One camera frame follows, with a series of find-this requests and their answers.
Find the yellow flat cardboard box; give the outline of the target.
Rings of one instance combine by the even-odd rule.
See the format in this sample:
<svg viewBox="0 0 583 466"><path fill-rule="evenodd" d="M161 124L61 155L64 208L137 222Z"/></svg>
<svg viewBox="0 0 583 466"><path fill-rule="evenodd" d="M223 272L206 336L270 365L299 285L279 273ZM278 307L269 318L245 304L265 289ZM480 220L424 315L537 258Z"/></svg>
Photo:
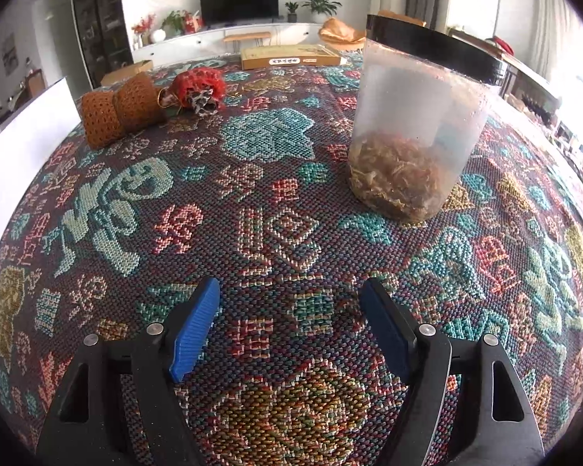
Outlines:
<svg viewBox="0 0 583 466"><path fill-rule="evenodd" d="M244 71L269 66L337 66L342 57L321 44L247 47L241 52Z"/></svg>

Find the white storage box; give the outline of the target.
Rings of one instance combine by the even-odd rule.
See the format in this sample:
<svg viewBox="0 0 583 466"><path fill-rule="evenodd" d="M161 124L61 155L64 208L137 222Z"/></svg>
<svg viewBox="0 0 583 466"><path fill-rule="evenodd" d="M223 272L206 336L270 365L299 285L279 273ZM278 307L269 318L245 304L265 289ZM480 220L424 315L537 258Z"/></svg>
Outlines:
<svg viewBox="0 0 583 466"><path fill-rule="evenodd" d="M63 78L0 126L0 241L33 178L79 123Z"/></svg>

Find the cardboard box on floor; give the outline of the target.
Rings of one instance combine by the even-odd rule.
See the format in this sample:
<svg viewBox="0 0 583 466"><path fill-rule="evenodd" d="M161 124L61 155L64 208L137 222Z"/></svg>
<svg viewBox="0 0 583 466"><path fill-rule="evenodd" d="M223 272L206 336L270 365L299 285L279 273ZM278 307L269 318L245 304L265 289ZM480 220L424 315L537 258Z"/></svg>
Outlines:
<svg viewBox="0 0 583 466"><path fill-rule="evenodd" d="M114 83L125 81L139 73L150 71L153 68L154 63L151 60L139 61L134 64L124 66L124 68L119 68L118 70L111 71L110 73L106 74L101 80L101 86L112 86Z"/></svg>

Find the white sheer curtain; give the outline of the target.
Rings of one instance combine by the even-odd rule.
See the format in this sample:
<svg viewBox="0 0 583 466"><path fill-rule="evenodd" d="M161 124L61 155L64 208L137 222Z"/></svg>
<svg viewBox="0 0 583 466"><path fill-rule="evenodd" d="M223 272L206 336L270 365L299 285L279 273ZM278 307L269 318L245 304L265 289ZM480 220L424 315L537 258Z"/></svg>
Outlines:
<svg viewBox="0 0 583 466"><path fill-rule="evenodd" d="M536 0L530 66L552 84L570 74L579 25L580 19L568 0Z"/></svg>

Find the red mesh gift bag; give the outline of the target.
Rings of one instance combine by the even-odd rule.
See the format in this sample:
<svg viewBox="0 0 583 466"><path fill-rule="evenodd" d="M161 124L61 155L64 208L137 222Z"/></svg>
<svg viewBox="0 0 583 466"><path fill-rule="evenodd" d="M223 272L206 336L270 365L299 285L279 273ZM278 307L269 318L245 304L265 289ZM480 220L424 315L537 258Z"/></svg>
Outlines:
<svg viewBox="0 0 583 466"><path fill-rule="evenodd" d="M199 117L206 117L220 111L225 96L226 84L220 71L193 68L177 74L169 86L160 89L158 106L162 110L176 107L178 113L191 111Z"/></svg>

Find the dark tall bookshelf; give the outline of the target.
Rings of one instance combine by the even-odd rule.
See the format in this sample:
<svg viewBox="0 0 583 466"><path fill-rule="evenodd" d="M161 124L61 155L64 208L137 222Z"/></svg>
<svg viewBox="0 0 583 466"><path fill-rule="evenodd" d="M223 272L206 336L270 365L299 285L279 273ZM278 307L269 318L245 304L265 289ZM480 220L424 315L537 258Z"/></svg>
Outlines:
<svg viewBox="0 0 583 466"><path fill-rule="evenodd" d="M113 71L133 63L122 0L71 0L86 73L93 89Z"/></svg>

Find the brown knitted cloth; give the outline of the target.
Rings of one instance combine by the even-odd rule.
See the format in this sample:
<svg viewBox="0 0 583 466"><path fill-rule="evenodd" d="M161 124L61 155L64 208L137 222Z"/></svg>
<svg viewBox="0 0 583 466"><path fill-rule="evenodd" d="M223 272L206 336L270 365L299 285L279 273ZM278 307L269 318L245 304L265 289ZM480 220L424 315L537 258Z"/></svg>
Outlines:
<svg viewBox="0 0 583 466"><path fill-rule="evenodd" d="M80 115L87 143L99 150L166 120L159 90L146 73L128 79L117 90L96 90L81 99Z"/></svg>

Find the black television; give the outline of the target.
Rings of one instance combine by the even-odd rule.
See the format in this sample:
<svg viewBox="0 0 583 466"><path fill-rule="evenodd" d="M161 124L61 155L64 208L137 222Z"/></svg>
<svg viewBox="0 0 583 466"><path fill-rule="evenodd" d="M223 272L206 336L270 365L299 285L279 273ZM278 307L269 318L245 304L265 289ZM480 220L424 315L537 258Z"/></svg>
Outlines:
<svg viewBox="0 0 583 466"><path fill-rule="evenodd" d="M279 0L200 0L200 5L207 26L279 16Z"/></svg>

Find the small dark potted plant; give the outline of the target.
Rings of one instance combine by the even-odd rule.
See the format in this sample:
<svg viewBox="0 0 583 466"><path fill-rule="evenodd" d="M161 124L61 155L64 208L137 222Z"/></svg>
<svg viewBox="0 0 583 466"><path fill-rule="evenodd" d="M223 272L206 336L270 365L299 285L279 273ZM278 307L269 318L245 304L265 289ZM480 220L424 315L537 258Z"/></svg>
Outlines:
<svg viewBox="0 0 583 466"><path fill-rule="evenodd" d="M296 23L298 21L297 10L299 8L299 3L296 1L287 1L285 3L285 8L287 10L287 21L289 23Z"/></svg>

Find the small wooden bench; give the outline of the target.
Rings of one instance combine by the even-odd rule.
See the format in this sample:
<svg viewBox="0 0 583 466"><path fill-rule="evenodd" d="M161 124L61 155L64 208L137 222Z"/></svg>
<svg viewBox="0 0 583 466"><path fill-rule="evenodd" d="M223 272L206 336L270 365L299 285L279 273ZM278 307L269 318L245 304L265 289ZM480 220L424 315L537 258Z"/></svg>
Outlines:
<svg viewBox="0 0 583 466"><path fill-rule="evenodd" d="M256 31L255 33L226 35L223 43L231 48L234 54L241 52L242 44L251 42L254 46L264 46L264 41L271 42L270 31Z"/></svg>

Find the white tv cabinet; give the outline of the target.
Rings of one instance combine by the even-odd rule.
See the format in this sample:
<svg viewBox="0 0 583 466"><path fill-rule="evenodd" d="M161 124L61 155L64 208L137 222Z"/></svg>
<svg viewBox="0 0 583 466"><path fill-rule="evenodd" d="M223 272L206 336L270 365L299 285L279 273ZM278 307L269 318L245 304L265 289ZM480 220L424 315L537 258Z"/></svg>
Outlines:
<svg viewBox="0 0 583 466"><path fill-rule="evenodd" d="M212 28L165 39L133 51L133 61L151 61L155 68L186 61L237 55L253 46L316 44L319 23L261 23Z"/></svg>

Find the clear jar black lid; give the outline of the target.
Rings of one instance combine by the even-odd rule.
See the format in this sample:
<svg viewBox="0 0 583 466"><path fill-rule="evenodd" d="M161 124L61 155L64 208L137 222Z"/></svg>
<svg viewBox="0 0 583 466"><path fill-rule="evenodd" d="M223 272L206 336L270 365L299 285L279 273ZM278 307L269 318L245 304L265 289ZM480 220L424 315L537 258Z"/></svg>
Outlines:
<svg viewBox="0 0 583 466"><path fill-rule="evenodd" d="M506 64L479 47L368 16L347 158L355 196L395 220L434 217L472 154L504 77Z"/></svg>

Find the green plant with red decor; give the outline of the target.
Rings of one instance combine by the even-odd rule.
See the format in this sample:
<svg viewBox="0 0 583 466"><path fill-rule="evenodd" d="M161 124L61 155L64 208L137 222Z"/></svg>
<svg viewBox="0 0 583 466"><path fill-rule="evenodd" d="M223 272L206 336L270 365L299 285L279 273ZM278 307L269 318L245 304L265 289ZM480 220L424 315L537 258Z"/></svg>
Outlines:
<svg viewBox="0 0 583 466"><path fill-rule="evenodd" d="M204 28L204 21L199 10L172 10L162 21L161 28L169 37L195 34Z"/></svg>

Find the orange lounge chair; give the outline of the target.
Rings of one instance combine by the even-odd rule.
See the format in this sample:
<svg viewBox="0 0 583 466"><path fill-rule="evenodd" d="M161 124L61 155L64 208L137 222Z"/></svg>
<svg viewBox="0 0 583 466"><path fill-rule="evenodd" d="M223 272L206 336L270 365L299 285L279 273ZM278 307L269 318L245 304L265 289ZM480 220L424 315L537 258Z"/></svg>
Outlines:
<svg viewBox="0 0 583 466"><path fill-rule="evenodd" d="M381 17L395 19L426 27L426 22L417 18L397 14L391 10L379 10ZM319 38L327 46L336 50L356 50L363 49L366 31L358 31L347 25L336 17L330 17L325 21L318 31Z"/></svg>

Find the red flowers in vase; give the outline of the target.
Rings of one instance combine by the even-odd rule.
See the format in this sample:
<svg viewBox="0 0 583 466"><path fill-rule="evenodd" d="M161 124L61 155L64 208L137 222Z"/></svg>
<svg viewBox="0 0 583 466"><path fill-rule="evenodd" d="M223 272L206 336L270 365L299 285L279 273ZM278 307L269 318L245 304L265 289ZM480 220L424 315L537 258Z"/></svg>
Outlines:
<svg viewBox="0 0 583 466"><path fill-rule="evenodd" d="M133 24L131 30L134 35L134 45L141 49L149 44L149 36L154 26L154 14L148 14L145 18L142 18L138 23Z"/></svg>

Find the wooden side table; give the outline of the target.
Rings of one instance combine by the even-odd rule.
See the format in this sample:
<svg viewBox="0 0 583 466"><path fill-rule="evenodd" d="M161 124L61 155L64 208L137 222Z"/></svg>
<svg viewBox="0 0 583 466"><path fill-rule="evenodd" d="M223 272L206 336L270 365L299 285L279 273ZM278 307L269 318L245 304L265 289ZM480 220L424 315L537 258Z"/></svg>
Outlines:
<svg viewBox="0 0 583 466"><path fill-rule="evenodd" d="M555 123L561 99L549 81L508 53L498 52L495 56L506 64L499 96L517 110L527 110L546 126Z"/></svg>

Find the colourful woven table cloth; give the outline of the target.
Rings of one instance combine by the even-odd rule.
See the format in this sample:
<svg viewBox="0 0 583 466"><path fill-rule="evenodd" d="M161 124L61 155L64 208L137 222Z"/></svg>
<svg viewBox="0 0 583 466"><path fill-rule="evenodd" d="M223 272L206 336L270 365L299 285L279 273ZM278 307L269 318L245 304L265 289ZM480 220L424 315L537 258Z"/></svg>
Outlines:
<svg viewBox="0 0 583 466"><path fill-rule="evenodd" d="M176 390L212 465L368 465L405 389L358 305L379 279L420 321L494 334L546 447L583 399L583 184L499 104L447 203L419 224L347 185L362 66L243 71L227 95L103 150L50 145L0 233L0 414L37 445L87 336L135 336L221 283L208 341Z"/></svg>

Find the green potted plant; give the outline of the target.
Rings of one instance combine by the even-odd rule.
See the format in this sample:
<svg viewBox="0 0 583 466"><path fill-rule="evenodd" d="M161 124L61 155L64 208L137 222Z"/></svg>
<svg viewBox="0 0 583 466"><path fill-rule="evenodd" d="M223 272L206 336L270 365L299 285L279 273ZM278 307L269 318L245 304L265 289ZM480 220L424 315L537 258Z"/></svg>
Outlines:
<svg viewBox="0 0 583 466"><path fill-rule="evenodd" d="M304 0L302 6L311 11L316 23L324 23L337 15L342 3L339 0Z"/></svg>

